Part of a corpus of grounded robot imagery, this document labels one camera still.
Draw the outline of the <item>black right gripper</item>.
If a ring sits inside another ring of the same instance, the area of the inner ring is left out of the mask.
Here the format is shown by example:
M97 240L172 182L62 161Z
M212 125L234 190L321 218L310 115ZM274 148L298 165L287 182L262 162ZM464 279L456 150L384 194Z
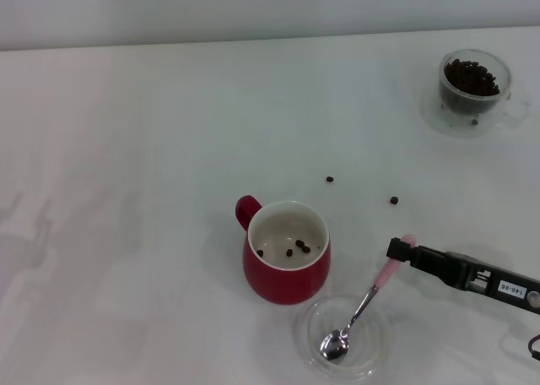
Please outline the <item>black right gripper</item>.
M437 251L392 238L387 256L439 278L458 290L473 292L539 314L539 280L459 253Z

